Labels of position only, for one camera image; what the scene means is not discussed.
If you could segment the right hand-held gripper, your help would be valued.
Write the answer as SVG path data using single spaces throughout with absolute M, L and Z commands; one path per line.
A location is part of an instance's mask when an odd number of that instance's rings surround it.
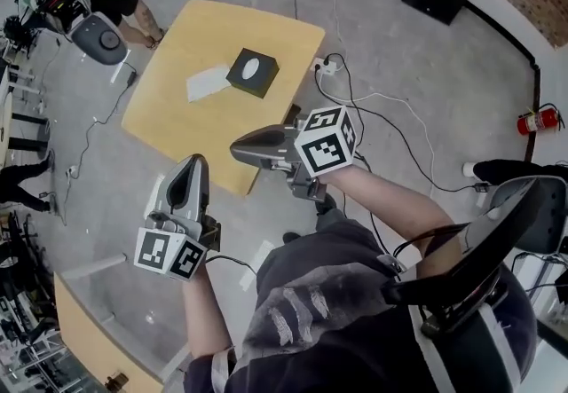
M 293 124 L 263 127 L 233 142 L 236 161 L 286 174 L 298 199 L 323 201 L 323 175 L 353 163 L 358 134 L 346 106 L 331 106 L 300 114 Z

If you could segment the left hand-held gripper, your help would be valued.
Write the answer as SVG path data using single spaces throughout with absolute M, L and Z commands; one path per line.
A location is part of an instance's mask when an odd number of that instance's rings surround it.
M 149 215 L 138 229 L 134 265 L 191 280 L 208 252 L 220 250 L 221 224 L 210 216 L 200 223 L 209 205 L 209 165 L 204 156 L 191 155 L 166 178 L 165 200 L 171 215 Z

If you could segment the black tissue box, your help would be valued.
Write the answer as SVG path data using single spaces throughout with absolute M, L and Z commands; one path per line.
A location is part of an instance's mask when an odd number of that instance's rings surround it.
M 260 67 L 252 78 L 243 80 L 241 78 L 241 70 L 245 63 L 253 57 L 257 57 L 260 60 Z M 234 88 L 258 98 L 264 98 L 279 71 L 280 68 L 275 58 L 243 48 L 229 69 L 226 79 Z

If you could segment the person's right forearm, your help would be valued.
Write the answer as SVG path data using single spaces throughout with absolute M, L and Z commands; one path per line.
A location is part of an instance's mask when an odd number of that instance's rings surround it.
M 454 223 L 431 198 L 357 165 L 328 172 L 319 180 L 355 200 L 404 240 L 411 240 L 422 256 L 430 244 L 424 235 Z

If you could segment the person's left forearm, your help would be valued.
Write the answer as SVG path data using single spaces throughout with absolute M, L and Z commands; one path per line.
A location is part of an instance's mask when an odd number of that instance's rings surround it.
M 183 285 L 187 344 L 193 358 L 212 356 L 233 346 L 225 318 L 202 263 Z

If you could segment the person's dark trousers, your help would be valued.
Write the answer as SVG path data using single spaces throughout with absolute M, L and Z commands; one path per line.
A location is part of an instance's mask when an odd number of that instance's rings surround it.
M 256 276 L 257 298 L 262 301 L 276 287 L 300 279 L 319 267 L 360 263 L 386 274 L 379 261 L 383 251 L 374 235 L 335 208 L 318 217 L 316 231 L 273 249 Z

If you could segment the black round-base table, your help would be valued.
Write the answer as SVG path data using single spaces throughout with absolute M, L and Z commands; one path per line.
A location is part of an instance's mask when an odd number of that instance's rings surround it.
M 42 159 L 48 151 L 51 123 L 48 118 L 12 113 L 0 129 L 7 150 L 36 153 Z

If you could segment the wooden table with white legs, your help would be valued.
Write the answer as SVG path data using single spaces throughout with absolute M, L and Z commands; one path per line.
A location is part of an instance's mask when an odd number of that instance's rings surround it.
M 106 389 L 123 381 L 119 393 L 162 393 L 162 381 L 81 305 L 65 280 L 55 276 L 54 286 L 62 340 L 89 374 Z

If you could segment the dark bottle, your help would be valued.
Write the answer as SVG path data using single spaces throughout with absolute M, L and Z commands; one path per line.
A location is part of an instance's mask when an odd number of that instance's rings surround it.
M 115 373 L 113 376 L 107 376 L 104 387 L 109 393 L 127 393 L 124 388 L 128 382 L 128 376 L 119 372 Z

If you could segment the group of black office chairs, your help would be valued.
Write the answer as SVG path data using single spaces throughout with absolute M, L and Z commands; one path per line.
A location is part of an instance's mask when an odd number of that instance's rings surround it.
M 57 345 L 54 286 L 27 215 L 0 216 L 0 393 L 57 393 L 48 358 Z

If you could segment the person's dark printed t-shirt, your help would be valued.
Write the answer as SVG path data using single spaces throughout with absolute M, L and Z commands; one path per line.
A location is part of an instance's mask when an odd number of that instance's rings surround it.
M 504 297 L 429 338 L 414 306 L 387 306 L 364 265 L 321 267 L 259 300 L 242 354 L 196 358 L 185 393 L 513 393 L 534 358 L 533 308 L 502 271 Z

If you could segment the black backpack equipment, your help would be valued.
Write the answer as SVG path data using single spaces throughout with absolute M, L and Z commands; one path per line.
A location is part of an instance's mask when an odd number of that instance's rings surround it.
M 448 240 L 385 283 L 385 302 L 416 306 L 429 338 L 453 332 L 493 292 L 502 262 L 536 224 L 546 199 L 542 179 L 525 177 L 476 220 L 435 230 L 429 239 Z

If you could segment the red fire extinguisher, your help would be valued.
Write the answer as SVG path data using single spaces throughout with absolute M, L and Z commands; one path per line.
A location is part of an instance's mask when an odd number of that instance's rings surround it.
M 543 130 L 563 130 L 564 128 L 564 118 L 552 103 L 545 103 L 539 106 L 536 111 L 522 114 L 517 119 L 517 131 L 523 136 Z

